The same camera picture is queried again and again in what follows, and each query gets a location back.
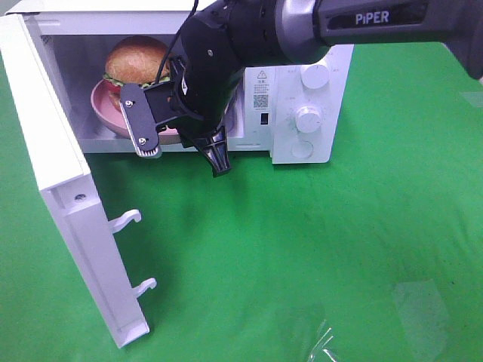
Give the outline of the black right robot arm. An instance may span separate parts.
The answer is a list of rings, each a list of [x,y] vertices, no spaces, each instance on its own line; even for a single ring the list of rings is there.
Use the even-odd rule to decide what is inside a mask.
[[[319,61],[339,44],[438,41],[470,77],[482,76],[480,1],[216,1],[180,27],[186,65],[174,101],[185,147],[215,175],[229,170],[222,114],[243,71]]]

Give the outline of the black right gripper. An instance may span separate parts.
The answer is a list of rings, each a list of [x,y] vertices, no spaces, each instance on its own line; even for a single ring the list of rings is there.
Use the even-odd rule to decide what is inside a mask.
[[[184,147],[203,154],[213,177],[231,170],[226,128],[220,124],[246,67],[235,44],[246,27],[239,9],[207,7],[187,18],[178,31],[185,57],[182,63],[171,61],[170,107],[180,115],[168,125]]]

